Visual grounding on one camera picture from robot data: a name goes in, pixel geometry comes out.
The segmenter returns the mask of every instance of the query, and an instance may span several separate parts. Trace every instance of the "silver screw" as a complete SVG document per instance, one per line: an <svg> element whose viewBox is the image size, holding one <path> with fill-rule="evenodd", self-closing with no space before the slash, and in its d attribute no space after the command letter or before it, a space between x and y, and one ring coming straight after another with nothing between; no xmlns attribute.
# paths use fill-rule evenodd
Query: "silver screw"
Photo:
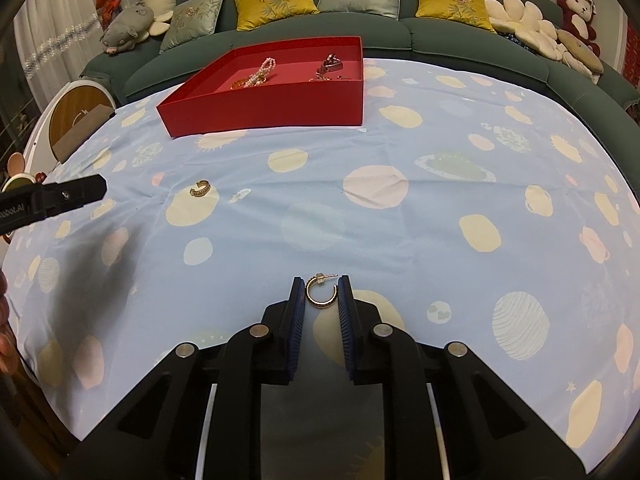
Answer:
<svg viewBox="0 0 640 480"><path fill-rule="evenodd" d="M451 355L455 355L455 357L462 357L463 355L466 355L466 352L468 351L468 348L464 343L459 343L457 341L455 343L451 343L447 349L449 350L449 353Z"/></svg>
<svg viewBox="0 0 640 480"><path fill-rule="evenodd" d="M373 327L373 333L380 337L389 337L393 332L393 327L386 323L379 323Z"/></svg>
<svg viewBox="0 0 640 480"><path fill-rule="evenodd" d="M182 343L175 349L175 354L178 357L189 357L196 351L195 347L191 343Z"/></svg>
<svg viewBox="0 0 640 480"><path fill-rule="evenodd" d="M249 334L254 337L264 337L269 333L269 327L263 324L253 325L249 329Z"/></svg>

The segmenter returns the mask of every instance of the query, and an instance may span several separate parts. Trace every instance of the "table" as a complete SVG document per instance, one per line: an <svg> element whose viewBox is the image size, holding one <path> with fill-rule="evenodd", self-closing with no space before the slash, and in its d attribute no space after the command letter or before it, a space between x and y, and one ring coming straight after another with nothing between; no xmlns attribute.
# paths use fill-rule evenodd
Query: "table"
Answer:
<svg viewBox="0 0 640 480"><path fill-rule="evenodd" d="M640 407L640 207L605 150L505 82L365 73L362 127L171 140L169 90L56 168L102 174L105 200L17 232L4 272L18 348L76 436L177 344L223 343L323 272L419 342L468 344L588 470L622 437ZM265 478L381 478L382 395L342 365L337 307L308 305L296 380L264 390Z"/></svg>

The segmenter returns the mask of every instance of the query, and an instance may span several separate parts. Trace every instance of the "gray plush pig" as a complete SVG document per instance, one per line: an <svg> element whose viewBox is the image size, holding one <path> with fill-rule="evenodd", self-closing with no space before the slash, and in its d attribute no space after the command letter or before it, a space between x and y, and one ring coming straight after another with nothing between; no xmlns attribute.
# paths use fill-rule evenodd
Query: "gray plush pig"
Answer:
<svg viewBox="0 0 640 480"><path fill-rule="evenodd" d="M102 50L107 54L117 54L133 49L149 37L148 28L153 20L154 12L150 7L134 5L125 8L100 38Z"/></svg>

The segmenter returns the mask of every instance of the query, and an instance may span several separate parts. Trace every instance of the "sofa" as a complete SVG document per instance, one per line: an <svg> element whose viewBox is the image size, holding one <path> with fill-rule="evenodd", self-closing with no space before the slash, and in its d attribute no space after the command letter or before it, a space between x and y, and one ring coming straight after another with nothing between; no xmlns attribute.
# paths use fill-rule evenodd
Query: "sofa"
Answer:
<svg viewBox="0 0 640 480"><path fill-rule="evenodd" d="M187 0L177 0L180 4ZM550 0L535 3L557 27L562 10ZM135 102L184 82L230 49L268 41L315 36L360 36L364 56L408 59L480 73L523 86L561 104L577 116L640 192L640 128L625 109L640 94L612 67L598 85L564 64L537 56L497 34L462 23L416 18L418 0L401 0L399 20L373 14L328 12L295 16L250 31L237 31L234 0L223 0L216 32L159 54L162 38L150 38L130 52L100 54L81 76L100 82L119 104Z"/></svg>

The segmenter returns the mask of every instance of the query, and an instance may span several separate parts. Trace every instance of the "red box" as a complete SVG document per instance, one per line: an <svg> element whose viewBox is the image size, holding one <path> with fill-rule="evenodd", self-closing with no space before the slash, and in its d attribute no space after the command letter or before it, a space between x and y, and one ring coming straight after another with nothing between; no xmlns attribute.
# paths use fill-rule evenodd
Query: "red box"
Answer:
<svg viewBox="0 0 640 480"><path fill-rule="evenodd" d="M342 69L327 73L329 81L309 81L329 54ZM231 89L267 57L276 67L264 85ZM274 41L227 52L162 101L158 113L174 139L274 126L361 126L363 91L359 37Z"/></svg>

